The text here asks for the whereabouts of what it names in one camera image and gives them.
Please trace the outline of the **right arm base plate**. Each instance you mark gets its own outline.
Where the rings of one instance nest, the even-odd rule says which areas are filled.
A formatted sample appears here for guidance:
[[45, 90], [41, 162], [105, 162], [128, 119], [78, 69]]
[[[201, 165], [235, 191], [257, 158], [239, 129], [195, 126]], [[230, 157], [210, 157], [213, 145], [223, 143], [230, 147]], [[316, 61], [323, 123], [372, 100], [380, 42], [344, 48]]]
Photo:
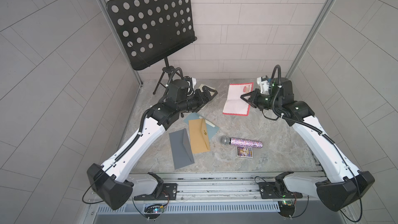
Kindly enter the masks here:
[[303, 195], [301, 193], [284, 192], [278, 193], [275, 188], [274, 182], [257, 182], [261, 199], [301, 199]]

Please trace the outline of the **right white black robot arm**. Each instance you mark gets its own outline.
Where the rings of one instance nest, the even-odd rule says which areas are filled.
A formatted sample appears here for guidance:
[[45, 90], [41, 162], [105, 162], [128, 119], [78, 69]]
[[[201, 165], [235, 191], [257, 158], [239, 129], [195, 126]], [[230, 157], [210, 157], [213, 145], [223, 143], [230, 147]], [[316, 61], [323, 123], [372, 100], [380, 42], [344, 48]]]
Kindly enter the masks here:
[[278, 196], [301, 193], [319, 199], [337, 212], [362, 197], [374, 184], [369, 171], [362, 172], [327, 135], [314, 111], [303, 101], [294, 99], [292, 82], [282, 77], [276, 65], [271, 77], [261, 77], [255, 89], [240, 98], [261, 111], [272, 110], [276, 120], [284, 120], [306, 142], [320, 162], [325, 177], [305, 177], [284, 172], [276, 176]]

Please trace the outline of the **cream yellow envelope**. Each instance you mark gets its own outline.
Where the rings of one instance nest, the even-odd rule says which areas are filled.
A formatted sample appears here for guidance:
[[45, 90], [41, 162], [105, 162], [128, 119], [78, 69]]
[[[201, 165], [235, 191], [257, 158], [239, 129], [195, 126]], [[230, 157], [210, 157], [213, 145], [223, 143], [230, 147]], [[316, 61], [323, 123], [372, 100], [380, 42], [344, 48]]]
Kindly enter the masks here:
[[200, 89], [202, 92], [205, 92], [205, 90], [207, 89], [210, 92], [210, 95], [215, 94], [215, 88], [208, 85], [200, 84], [198, 89]]

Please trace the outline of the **light blue envelope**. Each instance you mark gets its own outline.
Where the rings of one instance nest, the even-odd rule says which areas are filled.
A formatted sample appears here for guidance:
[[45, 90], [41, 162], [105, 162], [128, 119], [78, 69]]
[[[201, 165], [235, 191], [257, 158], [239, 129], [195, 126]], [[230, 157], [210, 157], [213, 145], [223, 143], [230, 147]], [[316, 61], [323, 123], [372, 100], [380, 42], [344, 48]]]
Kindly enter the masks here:
[[197, 119], [204, 119], [207, 126], [207, 131], [209, 135], [209, 139], [211, 140], [219, 131], [219, 127], [210, 122], [209, 120], [205, 119], [203, 116], [199, 115], [198, 113], [190, 113], [188, 116], [184, 118], [184, 123], [188, 124], [189, 120], [197, 120]]

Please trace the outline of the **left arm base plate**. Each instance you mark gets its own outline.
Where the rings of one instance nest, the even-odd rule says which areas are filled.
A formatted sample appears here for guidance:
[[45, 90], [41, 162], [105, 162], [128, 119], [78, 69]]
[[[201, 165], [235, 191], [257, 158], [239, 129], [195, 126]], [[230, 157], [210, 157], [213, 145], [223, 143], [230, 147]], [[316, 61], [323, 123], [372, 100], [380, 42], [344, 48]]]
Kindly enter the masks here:
[[135, 201], [155, 201], [155, 200], [176, 200], [178, 184], [161, 183], [158, 184], [154, 192], [149, 195], [135, 196]]

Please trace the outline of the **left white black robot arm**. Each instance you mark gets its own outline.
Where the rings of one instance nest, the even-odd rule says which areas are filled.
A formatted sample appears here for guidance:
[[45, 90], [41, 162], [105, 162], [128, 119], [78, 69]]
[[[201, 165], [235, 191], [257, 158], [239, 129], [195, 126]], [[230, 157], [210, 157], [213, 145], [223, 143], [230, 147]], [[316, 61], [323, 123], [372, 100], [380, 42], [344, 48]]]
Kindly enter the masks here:
[[196, 79], [169, 76], [165, 93], [157, 104], [145, 110], [138, 130], [102, 164], [92, 164], [87, 175], [90, 189], [112, 210], [122, 207], [130, 198], [148, 195], [158, 198], [163, 190], [163, 180], [154, 173], [129, 178], [141, 156], [179, 119], [182, 113], [197, 113], [217, 94], [217, 90], [203, 86], [194, 89]]

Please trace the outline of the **pink white letter paper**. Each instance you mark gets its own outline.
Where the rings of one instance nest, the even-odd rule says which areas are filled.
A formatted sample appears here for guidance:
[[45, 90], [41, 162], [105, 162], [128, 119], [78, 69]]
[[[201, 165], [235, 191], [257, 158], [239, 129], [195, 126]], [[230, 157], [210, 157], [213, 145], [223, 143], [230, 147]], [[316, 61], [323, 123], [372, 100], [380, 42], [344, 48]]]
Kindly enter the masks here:
[[240, 97], [243, 94], [250, 93], [253, 90], [254, 83], [247, 84], [230, 84], [227, 101], [223, 108], [225, 115], [248, 116], [250, 112], [250, 105], [242, 100]]

